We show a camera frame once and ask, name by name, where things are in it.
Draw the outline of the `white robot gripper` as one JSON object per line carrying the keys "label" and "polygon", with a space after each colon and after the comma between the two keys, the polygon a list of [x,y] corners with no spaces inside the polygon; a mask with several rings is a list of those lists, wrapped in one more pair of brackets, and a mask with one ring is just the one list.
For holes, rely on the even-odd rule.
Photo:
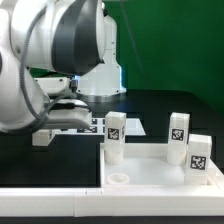
{"label": "white robot gripper", "polygon": [[42,125],[43,129],[86,129],[90,127],[92,111],[85,102],[76,98],[75,84],[70,78],[36,78],[36,82],[50,97],[50,101],[64,96],[48,112]]}

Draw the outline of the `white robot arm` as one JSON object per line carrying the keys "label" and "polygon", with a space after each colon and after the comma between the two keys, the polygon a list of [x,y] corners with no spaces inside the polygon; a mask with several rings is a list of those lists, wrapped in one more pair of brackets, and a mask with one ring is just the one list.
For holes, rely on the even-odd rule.
{"label": "white robot arm", "polygon": [[0,0],[0,132],[87,128],[77,96],[126,92],[103,0]]}

